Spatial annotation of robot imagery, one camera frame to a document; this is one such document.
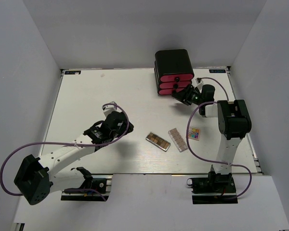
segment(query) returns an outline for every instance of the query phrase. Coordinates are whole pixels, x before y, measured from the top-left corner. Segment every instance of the black sticker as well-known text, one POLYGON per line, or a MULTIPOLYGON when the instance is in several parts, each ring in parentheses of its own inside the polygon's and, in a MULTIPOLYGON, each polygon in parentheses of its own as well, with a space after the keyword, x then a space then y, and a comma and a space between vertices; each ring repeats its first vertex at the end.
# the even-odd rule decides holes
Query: black sticker
POLYGON ((81 71, 65 71, 65 75, 80 75, 81 71))
POLYGON ((226 73, 226 70, 223 69, 209 69, 210 73, 226 73))

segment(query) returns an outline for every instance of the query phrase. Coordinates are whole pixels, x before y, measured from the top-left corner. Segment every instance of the black mounting plate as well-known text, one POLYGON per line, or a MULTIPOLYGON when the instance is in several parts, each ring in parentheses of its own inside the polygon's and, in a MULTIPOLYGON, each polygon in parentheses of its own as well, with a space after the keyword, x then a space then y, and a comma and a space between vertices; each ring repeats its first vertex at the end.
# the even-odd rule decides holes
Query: black mounting plate
POLYGON ((233 178, 228 185, 218 190, 213 190, 209 184, 209 179, 204 178, 191 178, 192 180, 192 199, 194 205, 203 204, 237 204, 237 198, 229 199, 235 196, 236 186, 233 178))

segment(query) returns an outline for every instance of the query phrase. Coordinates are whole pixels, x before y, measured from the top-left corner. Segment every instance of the white tabletop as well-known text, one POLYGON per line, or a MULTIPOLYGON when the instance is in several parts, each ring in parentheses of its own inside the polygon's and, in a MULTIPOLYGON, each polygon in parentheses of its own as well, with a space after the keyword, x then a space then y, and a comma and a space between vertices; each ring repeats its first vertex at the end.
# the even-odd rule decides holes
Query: white tabletop
MULTIPOLYGON (((220 81, 230 100, 234 100, 227 74, 211 74, 208 69, 194 69, 194 72, 195 78, 213 77, 220 81)), ((215 100, 226 99, 214 81, 205 79, 204 83, 215 86, 215 100)), ((93 123, 105 119, 101 106, 111 101, 126 111, 134 131, 117 143, 82 158, 74 167, 81 166, 96 174, 194 174, 210 170, 210 163, 198 160, 189 151, 180 153, 171 141, 168 131, 173 128, 185 136, 188 119, 196 106, 186 106, 170 96, 158 96, 153 68, 82 70, 80 75, 64 75, 46 141, 73 141, 93 123), (169 150, 164 152, 146 141, 149 132, 170 141, 169 150)), ((197 113, 191 125, 201 129, 200 140, 191 140, 191 147, 198 155, 214 160, 221 138, 217 119, 202 118, 197 113)), ((56 148, 45 146, 42 154, 56 148)), ((234 163, 257 172, 247 138, 239 145, 234 163)), ((246 171, 234 167, 233 172, 246 171)))

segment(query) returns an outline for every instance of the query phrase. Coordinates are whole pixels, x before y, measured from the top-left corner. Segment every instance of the white wall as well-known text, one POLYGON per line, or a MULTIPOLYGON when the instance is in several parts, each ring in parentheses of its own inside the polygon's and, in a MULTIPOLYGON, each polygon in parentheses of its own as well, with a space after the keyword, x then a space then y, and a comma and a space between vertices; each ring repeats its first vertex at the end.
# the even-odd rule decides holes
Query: white wall
POLYGON ((194 67, 231 65, 265 0, 24 0, 60 68, 153 67, 186 48, 194 67))
POLYGON ((261 167, 273 176, 289 221, 289 0, 266 2, 231 70, 261 167))
MULTIPOLYGON (((0 0, 0 166, 22 144, 40 141, 56 94, 60 71, 21 0, 0 0)), ((26 149, 8 163, 4 181, 13 180, 26 149)), ((9 231, 18 197, 0 187, 0 231, 9 231)))

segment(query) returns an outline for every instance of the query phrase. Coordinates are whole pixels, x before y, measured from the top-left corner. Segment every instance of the small colorful card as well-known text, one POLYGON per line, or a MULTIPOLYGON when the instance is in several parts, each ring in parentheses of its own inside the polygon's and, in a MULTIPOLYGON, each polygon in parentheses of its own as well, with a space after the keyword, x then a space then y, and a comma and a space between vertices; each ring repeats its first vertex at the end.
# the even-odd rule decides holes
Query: small colorful card
POLYGON ((188 128, 188 137, 198 141, 200 135, 200 129, 196 127, 189 127, 188 128))

